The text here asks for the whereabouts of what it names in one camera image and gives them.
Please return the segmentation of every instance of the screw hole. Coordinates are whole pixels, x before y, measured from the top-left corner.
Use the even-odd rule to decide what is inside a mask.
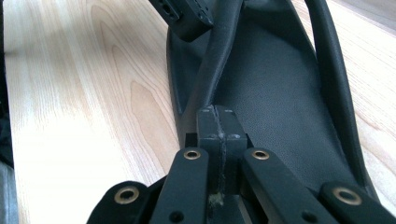
[[[265,151],[262,150],[256,150],[253,152],[253,157],[256,158],[257,160],[267,160],[268,158],[270,158],[270,155],[268,153],[266,153]]]
[[[127,204],[134,202],[138,197],[139,189],[134,186],[127,186],[117,191],[114,201],[119,204]]]
[[[341,202],[350,205],[360,205],[362,202],[361,196],[359,196],[359,194],[347,188],[335,188],[332,190],[332,194]]]
[[[171,13],[171,8],[168,5],[163,5],[163,10],[165,11],[166,15]]]
[[[190,150],[184,153],[184,158],[187,160],[196,160],[201,157],[201,153],[199,151]]]
[[[184,219],[183,213],[179,211],[173,212],[171,213],[171,215],[169,215],[169,220],[173,223],[181,222],[183,221],[183,219]]]
[[[308,212],[308,211],[303,211],[301,213],[301,217],[303,218],[303,220],[305,220],[306,222],[309,222],[309,223],[317,223],[318,222],[317,216],[315,216],[313,213]]]
[[[121,197],[122,199],[124,199],[124,200],[129,200],[129,199],[131,199],[132,197],[134,197],[134,192],[131,191],[131,190],[126,190],[126,191],[124,191],[124,192],[120,195],[120,197]]]

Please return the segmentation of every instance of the black plastic bracket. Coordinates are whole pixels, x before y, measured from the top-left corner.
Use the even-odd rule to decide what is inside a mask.
[[[169,175],[148,188],[110,189],[88,223],[395,223],[359,188],[332,182],[318,196],[274,152],[248,148],[231,109],[204,107],[197,123],[200,147],[181,149]]]
[[[212,28],[213,18],[203,0],[149,0],[171,30],[191,42]]]

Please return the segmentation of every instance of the brass grommet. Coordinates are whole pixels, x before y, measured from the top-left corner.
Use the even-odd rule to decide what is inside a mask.
[[[134,186],[127,186],[117,191],[114,201],[119,204],[134,202],[139,197],[139,189]]]
[[[344,188],[338,187],[332,190],[332,194],[343,203],[347,203],[350,205],[360,205],[362,200],[359,194],[355,193],[354,191]]]
[[[251,155],[257,160],[261,160],[261,161],[265,161],[268,160],[268,158],[270,158],[270,155],[263,150],[254,150]]]
[[[187,160],[193,161],[200,157],[201,157],[201,153],[196,150],[188,150],[184,153],[184,158],[186,158]]]

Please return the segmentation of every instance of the wooden floor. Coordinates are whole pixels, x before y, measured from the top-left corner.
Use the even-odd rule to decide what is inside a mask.
[[[396,215],[396,35],[328,4],[366,165]],[[20,223],[84,223],[113,185],[164,176],[178,142],[166,25],[149,1],[6,0],[4,11]]]

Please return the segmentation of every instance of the light wood surface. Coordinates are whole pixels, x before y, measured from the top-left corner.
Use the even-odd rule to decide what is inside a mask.
[[[369,18],[371,23],[396,33],[396,1],[393,0],[334,0],[343,7]]]
[[[293,3],[311,35],[303,2]],[[328,3],[366,165],[396,214],[396,36]],[[4,4],[20,223],[84,223],[113,185],[164,176],[178,142],[166,25],[149,1]]]

